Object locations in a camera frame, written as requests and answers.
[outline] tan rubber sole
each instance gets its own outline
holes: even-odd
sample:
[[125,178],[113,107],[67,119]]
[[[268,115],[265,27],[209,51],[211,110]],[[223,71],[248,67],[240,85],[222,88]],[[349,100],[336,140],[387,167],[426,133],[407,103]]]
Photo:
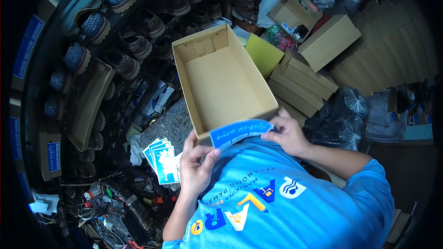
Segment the tan rubber sole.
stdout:
[[91,41],[92,44],[97,45],[97,44],[101,43],[106,38],[106,36],[108,36],[109,32],[111,31],[111,23],[109,22],[109,20],[107,18],[104,18],[104,19],[105,19],[105,25],[104,25],[105,29],[95,40]]
[[83,49],[85,50],[85,58],[80,64],[79,70],[75,73],[77,75],[83,74],[91,61],[91,51],[89,51],[86,47],[83,47]]
[[126,3],[121,3],[122,4],[122,6],[116,6],[116,7],[113,7],[112,8],[112,10],[114,11],[114,13],[117,13],[117,14],[119,14],[119,13],[123,13],[123,12],[125,12],[127,9],[129,9],[132,5],[134,5],[134,3],[136,2],[137,0],[128,0],[128,2],[126,2]]

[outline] open shoe box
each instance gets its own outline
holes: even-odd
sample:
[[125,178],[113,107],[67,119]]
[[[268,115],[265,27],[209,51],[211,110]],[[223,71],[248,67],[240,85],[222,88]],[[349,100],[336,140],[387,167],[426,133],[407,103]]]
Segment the open shoe box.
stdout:
[[172,43],[175,64],[197,137],[245,119],[269,119],[277,101],[228,25]]
[[69,140],[80,152],[88,149],[98,108],[116,73],[114,69],[99,59],[93,60],[89,65],[93,67],[89,72],[93,76],[75,104],[74,118],[68,133]]

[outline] spool of thread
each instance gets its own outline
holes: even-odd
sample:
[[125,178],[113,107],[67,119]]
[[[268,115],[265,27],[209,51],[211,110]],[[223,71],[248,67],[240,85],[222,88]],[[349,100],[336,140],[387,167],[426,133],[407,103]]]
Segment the spool of thread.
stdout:
[[92,189],[83,193],[86,200],[91,200],[92,198],[96,197],[99,194],[100,194],[100,191],[98,191],[97,186],[95,186]]

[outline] blue label sticker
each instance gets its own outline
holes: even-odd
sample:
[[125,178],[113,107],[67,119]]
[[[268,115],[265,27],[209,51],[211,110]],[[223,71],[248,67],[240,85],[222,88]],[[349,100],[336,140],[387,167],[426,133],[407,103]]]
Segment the blue label sticker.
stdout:
[[49,172],[60,170],[60,142],[48,142]]
[[260,136],[274,129],[274,126],[261,119],[250,119],[226,125],[209,131],[209,136],[214,148],[224,150],[249,136]]
[[9,137],[14,159],[22,159],[22,147],[20,144],[20,119],[9,118]]
[[23,190],[23,194],[25,195],[26,200],[29,200],[32,198],[32,192],[30,191],[26,174],[24,172],[19,172],[18,175],[19,175],[20,186],[22,187]]
[[43,29],[44,22],[36,15],[32,15],[29,24],[23,35],[22,42],[20,43],[19,52],[15,59],[14,70],[12,71],[14,76],[20,79],[24,78],[26,67],[29,64],[32,49],[36,45],[36,40]]

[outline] paper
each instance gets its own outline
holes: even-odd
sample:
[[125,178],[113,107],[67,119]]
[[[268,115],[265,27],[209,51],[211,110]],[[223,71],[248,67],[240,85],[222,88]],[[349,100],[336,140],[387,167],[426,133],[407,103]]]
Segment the paper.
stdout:
[[274,126],[261,119],[250,119],[226,125],[209,131],[214,148],[225,150],[237,141],[249,136],[260,136],[274,129]]

